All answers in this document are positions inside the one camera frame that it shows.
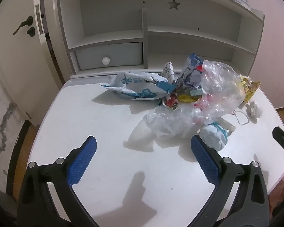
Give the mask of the white tissue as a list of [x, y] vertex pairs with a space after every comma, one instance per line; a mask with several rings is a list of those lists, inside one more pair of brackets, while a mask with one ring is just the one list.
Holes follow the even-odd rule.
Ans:
[[260, 118], [263, 114], [263, 109], [259, 107], [256, 101], [254, 100], [250, 100], [246, 108], [247, 108], [247, 114], [250, 117]]

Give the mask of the blue white plastic bag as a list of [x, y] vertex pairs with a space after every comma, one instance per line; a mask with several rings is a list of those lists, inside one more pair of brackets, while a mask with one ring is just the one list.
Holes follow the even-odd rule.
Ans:
[[123, 72], [102, 85], [131, 100], [159, 100], [175, 90], [175, 84], [156, 73]]

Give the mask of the yellow snack wrapper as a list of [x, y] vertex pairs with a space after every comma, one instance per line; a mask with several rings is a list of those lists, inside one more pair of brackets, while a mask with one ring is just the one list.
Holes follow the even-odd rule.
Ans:
[[245, 99], [244, 99], [244, 103], [248, 103], [248, 101], [251, 100], [251, 98], [253, 97], [253, 95], [255, 94], [255, 92], [257, 91], [257, 89], [259, 89], [261, 82], [260, 81], [254, 81], [252, 80], [250, 77], [248, 76], [243, 76], [240, 75], [240, 79], [245, 91]]

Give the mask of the white tape roll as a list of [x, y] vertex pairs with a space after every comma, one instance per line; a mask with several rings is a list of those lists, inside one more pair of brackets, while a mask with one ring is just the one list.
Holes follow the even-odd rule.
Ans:
[[223, 129], [226, 129], [230, 132], [234, 132], [236, 130], [236, 126], [231, 124], [230, 122], [226, 121], [225, 119], [219, 117], [216, 121]]

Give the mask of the light blue crumpled cloth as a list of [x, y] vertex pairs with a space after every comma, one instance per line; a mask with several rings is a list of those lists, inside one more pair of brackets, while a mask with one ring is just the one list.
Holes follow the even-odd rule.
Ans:
[[228, 142], [227, 131], [217, 122], [203, 126], [199, 136], [208, 147], [216, 151], [222, 150]]

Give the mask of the clear plastic bag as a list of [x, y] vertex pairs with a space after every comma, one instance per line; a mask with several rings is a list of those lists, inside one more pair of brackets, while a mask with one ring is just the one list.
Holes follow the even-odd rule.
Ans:
[[146, 126], [157, 138], [189, 138], [206, 124], [230, 114], [245, 99], [239, 75], [225, 63], [205, 60], [201, 74], [202, 97], [179, 105], [174, 111], [164, 106], [145, 115]]

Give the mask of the blue patterned crumpled wrapper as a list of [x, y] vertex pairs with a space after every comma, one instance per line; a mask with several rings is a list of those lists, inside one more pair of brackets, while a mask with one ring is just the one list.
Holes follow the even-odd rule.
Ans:
[[186, 59], [185, 65], [180, 73], [180, 76], [176, 79], [175, 83], [172, 84], [175, 89], [163, 97], [158, 104], [165, 106], [171, 110], [175, 110], [179, 101], [191, 103], [197, 101], [195, 97], [188, 97], [190, 91], [202, 91], [201, 78], [203, 69], [203, 59], [199, 58], [195, 53], [190, 54]]

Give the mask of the white door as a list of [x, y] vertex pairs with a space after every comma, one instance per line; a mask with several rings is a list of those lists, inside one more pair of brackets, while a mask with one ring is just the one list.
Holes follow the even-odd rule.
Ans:
[[[32, 26], [24, 26], [29, 16]], [[30, 37], [30, 27], [36, 30]], [[44, 0], [0, 0], [0, 81], [25, 119], [37, 126], [62, 87], [51, 56]]]

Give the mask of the grey drawer with knob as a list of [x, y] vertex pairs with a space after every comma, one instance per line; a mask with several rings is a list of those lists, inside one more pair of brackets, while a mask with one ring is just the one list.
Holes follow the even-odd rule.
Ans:
[[81, 70], [105, 67], [135, 66], [142, 63], [142, 43], [95, 46], [76, 50]]

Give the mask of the white desk hutch shelf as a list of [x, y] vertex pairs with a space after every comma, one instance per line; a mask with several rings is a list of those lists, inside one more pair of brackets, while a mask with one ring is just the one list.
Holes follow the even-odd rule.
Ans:
[[[57, 0], [57, 9], [74, 78], [159, 72], [167, 62], [180, 72], [191, 53], [248, 75], [265, 21], [234, 0]], [[76, 50], [127, 43], [142, 43], [141, 64], [80, 69]]]

